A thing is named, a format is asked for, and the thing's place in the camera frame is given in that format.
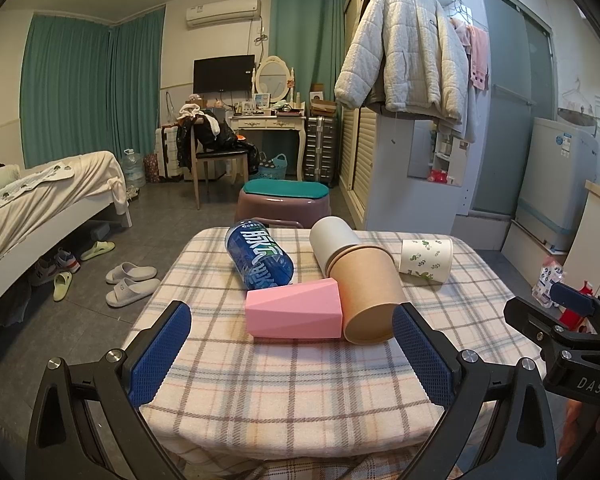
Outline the white slipper far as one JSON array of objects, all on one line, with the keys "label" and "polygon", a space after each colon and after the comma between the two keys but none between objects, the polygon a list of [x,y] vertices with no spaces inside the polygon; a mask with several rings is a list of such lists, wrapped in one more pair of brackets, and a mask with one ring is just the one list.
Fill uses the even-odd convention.
[{"label": "white slipper far", "polygon": [[115,285],[126,278],[133,282],[143,282],[155,278],[157,273],[158,270],[154,266],[137,266],[132,262],[122,262],[106,274],[106,282]]}]

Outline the brown paper cup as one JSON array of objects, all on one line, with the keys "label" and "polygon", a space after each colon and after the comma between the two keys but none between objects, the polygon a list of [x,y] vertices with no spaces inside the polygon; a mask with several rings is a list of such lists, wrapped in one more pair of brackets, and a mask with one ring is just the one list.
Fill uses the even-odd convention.
[{"label": "brown paper cup", "polygon": [[327,268],[338,285],[343,337],[351,344],[379,344],[393,335],[392,314],[406,301],[393,256],[375,245],[343,249]]}]

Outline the white slipper near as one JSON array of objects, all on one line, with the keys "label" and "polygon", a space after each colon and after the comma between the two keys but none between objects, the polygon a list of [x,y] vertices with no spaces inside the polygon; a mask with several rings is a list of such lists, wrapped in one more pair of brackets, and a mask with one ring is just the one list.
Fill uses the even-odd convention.
[{"label": "white slipper near", "polygon": [[105,301],[110,308],[123,308],[133,302],[150,297],[159,286],[160,281],[158,278],[150,278],[141,282],[124,278],[118,284],[115,284],[110,292],[107,292]]}]

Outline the white vanity desk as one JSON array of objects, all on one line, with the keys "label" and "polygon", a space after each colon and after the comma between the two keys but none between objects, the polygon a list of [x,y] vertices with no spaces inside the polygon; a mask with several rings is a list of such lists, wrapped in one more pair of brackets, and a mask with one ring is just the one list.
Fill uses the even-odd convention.
[{"label": "white vanity desk", "polygon": [[299,146],[296,163],[296,177],[298,181],[304,180],[303,156],[306,149],[306,118],[303,116],[264,116],[264,115],[237,115],[228,120],[228,125],[235,132],[238,131],[295,131],[298,134]]}]

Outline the teal curtain centre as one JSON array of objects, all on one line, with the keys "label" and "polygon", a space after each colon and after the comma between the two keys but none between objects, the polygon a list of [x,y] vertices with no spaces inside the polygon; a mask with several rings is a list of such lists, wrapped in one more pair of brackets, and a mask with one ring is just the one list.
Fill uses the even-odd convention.
[{"label": "teal curtain centre", "polygon": [[334,89],[344,51],[346,0],[272,0],[268,53],[294,69],[296,90],[307,98],[321,84],[326,100]]}]

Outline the white green-leaf paper cup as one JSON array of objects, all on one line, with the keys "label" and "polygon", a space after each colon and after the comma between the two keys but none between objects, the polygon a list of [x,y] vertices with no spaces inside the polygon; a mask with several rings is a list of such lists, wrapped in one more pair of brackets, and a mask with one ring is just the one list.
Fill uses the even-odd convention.
[{"label": "white green-leaf paper cup", "polygon": [[402,240],[399,272],[435,283],[451,274],[454,244],[450,238]]}]

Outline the purple stool teal top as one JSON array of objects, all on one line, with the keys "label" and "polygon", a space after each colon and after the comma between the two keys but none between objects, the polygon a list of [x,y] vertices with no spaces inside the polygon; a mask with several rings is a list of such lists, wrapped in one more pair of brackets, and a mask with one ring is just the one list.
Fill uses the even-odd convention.
[{"label": "purple stool teal top", "polygon": [[235,221],[309,229],[331,214],[329,188],[320,182],[257,178],[240,190]]}]

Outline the white plastic cup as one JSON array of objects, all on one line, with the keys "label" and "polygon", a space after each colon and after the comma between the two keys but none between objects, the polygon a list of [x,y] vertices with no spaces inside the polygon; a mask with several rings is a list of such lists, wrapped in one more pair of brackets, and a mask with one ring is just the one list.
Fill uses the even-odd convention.
[{"label": "white plastic cup", "polygon": [[328,275],[327,268],[336,255],[360,243],[347,222],[336,216],[321,218],[310,229],[310,244],[324,276]]}]

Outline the teal curtain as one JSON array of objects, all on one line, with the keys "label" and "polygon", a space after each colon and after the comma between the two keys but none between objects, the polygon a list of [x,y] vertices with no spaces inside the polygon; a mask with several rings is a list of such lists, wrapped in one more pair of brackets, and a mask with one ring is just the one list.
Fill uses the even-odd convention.
[{"label": "teal curtain", "polygon": [[294,69],[296,90],[307,98],[321,84],[326,100],[334,89],[344,51],[346,0],[272,0],[268,53]]},{"label": "teal curtain", "polygon": [[108,26],[36,14],[20,80],[23,159],[33,167],[128,148],[147,155],[159,122],[164,9]]}]

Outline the pink hanging clothes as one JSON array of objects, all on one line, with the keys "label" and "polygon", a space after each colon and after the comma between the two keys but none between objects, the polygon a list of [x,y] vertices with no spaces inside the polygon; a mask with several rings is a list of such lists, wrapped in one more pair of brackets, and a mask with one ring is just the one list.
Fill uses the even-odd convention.
[{"label": "pink hanging clothes", "polygon": [[460,44],[469,58],[469,78],[479,91],[488,90],[490,41],[488,33],[480,26],[467,24],[461,18],[453,16],[451,23],[455,28]]}]

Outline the blue drink can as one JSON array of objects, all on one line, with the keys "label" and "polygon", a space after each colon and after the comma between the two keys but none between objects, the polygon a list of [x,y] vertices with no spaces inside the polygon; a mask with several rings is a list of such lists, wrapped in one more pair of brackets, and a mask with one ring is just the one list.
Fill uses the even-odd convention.
[{"label": "blue drink can", "polygon": [[226,233],[225,247],[248,290],[285,286],[294,276],[291,258],[260,221],[237,222]]}]

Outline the white wardrobe cabinet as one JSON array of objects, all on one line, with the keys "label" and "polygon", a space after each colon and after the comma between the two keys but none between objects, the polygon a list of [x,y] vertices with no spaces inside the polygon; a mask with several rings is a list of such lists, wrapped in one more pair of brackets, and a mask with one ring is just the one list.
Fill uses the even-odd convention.
[{"label": "white wardrobe cabinet", "polygon": [[464,134],[443,120],[411,114],[391,114],[378,104],[347,110],[369,110],[376,120],[376,138],[370,190],[364,224],[370,230],[448,234],[460,208],[462,184],[428,180],[432,169],[422,125],[440,126]]}]

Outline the wooden chair with clothes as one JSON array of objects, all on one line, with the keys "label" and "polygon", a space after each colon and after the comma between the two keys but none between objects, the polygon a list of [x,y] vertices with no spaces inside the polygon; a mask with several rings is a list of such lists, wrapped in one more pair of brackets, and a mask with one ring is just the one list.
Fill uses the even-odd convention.
[{"label": "wooden chair with clothes", "polygon": [[203,110],[195,102],[185,103],[178,112],[176,126],[178,162],[193,178],[197,209],[200,209],[197,162],[204,165],[204,180],[208,180],[209,162],[231,158],[242,162],[244,182],[258,173],[258,148],[240,138],[225,122],[219,122],[211,110]]}]

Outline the black television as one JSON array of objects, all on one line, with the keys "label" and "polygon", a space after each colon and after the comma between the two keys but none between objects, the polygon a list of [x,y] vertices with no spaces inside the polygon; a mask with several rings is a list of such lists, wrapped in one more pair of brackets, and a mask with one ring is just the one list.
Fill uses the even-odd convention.
[{"label": "black television", "polygon": [[253,54],[200,58],[193,62],[195,93],[224,93],[251,89]]}]

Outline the pink faceted cup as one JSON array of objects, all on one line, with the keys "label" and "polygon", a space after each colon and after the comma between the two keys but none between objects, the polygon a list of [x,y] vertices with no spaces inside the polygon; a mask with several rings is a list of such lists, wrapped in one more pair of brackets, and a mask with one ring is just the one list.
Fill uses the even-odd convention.
[{"label": "pink faceted cup", "polygon": [[250,290],[246,329],[268,339],[340,339],[342,307],[333,278]]}]

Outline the teal laundry basket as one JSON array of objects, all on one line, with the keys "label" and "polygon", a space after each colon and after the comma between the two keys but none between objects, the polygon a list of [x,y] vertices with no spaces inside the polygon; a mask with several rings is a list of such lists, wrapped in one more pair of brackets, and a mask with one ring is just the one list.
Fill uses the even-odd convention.
[{"label": "teal laundry basket", "polygon": [[273,158],[268,158],[265,152],[261,152],[257,177],[261,179],[284,180],[286,178],[287,166],[287,157],[284,153],[280,153]]}]

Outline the white slipper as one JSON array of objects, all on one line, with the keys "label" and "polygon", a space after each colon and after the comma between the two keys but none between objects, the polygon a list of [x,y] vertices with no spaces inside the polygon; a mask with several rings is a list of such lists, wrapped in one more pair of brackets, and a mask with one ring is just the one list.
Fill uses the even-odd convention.
[{"label": "white slipper", "polygon": [[126,278],[133,282],[143,282],[155,278],[157,273],[158,270],[154,266],[137,266],[132,262],[122,262],[106,274],[106,282],[115,285]]},{"label": "white slipper", "polygon": [[110,292],[107,292],[105,301],[110,308],[123,308],[133,302],[150,297],[159,286],[160,281],[158,278],[150,278],[141,282],[124,278],[118,284],[115,284]]}]

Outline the white air conditioner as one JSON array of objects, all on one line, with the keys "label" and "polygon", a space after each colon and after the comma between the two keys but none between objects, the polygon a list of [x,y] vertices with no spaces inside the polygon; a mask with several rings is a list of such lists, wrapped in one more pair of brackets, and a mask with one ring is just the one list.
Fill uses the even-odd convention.
[{"label": "white air conditioner", "polygon": [[192,6],[186,10],[185,24],[189,29],[210,25],[258,20],[261,0],[224,0]]}]

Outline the green slipper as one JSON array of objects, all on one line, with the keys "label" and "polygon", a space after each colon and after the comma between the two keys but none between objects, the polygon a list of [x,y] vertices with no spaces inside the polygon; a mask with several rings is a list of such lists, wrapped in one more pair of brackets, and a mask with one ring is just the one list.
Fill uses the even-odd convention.
[{"label": "green slipper", "polygon": [[96,240],[92,247],[88,248],[85,252],[82,252],[80,260],[92,260],[96,257],[108,254],[108,252],[112,252],[114,248],[116,248],[114,242],[110,242],[109,240]]},{"label": "green slipper", "polygon": [[55,302],[62,301],[66,298],[69,288],[73,281],[73,274],[68,271],[59,272],[53,279],[53,300]]}]

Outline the green slipper far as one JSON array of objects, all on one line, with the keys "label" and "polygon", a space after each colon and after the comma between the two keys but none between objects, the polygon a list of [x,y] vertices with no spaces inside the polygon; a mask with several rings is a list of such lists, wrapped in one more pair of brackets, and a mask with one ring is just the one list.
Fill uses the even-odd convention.
[{"label": "green slipper far", "polygon": [[108,252],[112,252],[114,248],[116,248],[114,242],[110,242],[109,240],[96,240],[92,247],[88,248],[85,252],[82,252],[80,260],[92,260],[96,257],[108,254]]}]

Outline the oval vanity mirror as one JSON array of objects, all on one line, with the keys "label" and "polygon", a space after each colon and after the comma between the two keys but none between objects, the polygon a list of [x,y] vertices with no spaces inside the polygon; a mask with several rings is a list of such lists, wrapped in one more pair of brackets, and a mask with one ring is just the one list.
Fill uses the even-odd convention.
[{"label": "oval vanity mirror", "polygon": [[257,94],[267,94],[271,102],[285,99],[290,87],[291,71],[285,61],[277,55],[265,58],[254,75]]}]

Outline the silver suitcase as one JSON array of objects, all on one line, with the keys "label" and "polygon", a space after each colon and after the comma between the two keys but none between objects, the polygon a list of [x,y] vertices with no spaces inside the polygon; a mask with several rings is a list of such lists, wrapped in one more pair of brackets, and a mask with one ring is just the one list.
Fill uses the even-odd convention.
[{"label": "silver suitcase", "polygon": [[303,177],[333,188],[337,183],[339,130],[336,117],[313,116],[306,120]]}]

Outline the white puffer jacket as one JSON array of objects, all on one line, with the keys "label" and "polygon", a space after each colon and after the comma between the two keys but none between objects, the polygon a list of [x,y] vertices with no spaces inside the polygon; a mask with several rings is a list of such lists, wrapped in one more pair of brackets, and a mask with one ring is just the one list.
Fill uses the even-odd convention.
[{"label": "white puffer jacket", "polygon": [[460,131],[468,79],[465,48],[438,0],[370,0],[335,98],[347,108],[378,104],[391,114],[437,118]]}]

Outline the water jug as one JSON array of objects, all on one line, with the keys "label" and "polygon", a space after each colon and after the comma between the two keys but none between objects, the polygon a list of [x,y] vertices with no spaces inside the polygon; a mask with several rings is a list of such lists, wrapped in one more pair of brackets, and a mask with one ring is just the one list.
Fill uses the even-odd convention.
[{"label": "water jug", "polygon": [[123,151],[121,167],[128,188],[130,186],[142,188],[146,184],[144,159],[140,153],[132,148],[126,148]]}]

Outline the cream side cabinet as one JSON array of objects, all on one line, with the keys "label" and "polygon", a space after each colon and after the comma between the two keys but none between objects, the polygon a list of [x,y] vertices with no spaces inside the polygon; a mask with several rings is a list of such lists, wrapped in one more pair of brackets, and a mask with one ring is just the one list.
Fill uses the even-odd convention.
[{"label": "cream side cabinet", "polygon": [[600,296],[600,185],[585,182],[588,191],[576,237],[564,265],[564,282],[580,288],[588,282]]}]

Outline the green slipper near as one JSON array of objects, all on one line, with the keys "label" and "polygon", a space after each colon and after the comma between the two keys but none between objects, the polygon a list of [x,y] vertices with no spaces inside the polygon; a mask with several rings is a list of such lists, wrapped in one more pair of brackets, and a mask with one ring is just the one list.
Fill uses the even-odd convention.
[{"label": "green slipper near", "polygon": [[59,272],[53,279],[53,300],[55,302],[62,301],[66,298],[69,288],[73,281],[73,274],[68,271]]}]

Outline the teal curtain left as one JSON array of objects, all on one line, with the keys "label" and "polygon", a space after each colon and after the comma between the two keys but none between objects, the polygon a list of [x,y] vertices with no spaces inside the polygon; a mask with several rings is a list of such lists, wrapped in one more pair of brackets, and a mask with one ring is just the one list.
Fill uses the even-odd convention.
[{"label": "teal curtain left", "polygon": [[108,26],[36,14],[20,80],[23,159],[33,167],[128,148],[147,155],[159,122],[164,9]]}]

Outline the bed with beige sheet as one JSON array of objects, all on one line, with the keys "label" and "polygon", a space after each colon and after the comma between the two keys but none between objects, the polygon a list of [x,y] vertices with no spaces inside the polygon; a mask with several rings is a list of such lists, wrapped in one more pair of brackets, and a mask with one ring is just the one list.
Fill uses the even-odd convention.
[{"label": "bed with beige sheet", "polygon": [[0,188],[0,298],[42,255],[96,214],[132,226],[122,168],[102,151],[48,162]]}]

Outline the sneaker under bed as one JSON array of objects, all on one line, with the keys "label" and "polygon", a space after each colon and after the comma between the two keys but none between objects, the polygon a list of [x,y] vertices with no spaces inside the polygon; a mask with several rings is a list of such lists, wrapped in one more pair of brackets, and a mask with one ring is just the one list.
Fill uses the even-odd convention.
[{"label": "sneaker under bed", "polygon": [[58,273],[69,272],[75,274],[80,270],[78,259],[71,253],[58,248],[53,257],[39,258],[35,263],[30,284],[38,287],[53,281]]}]

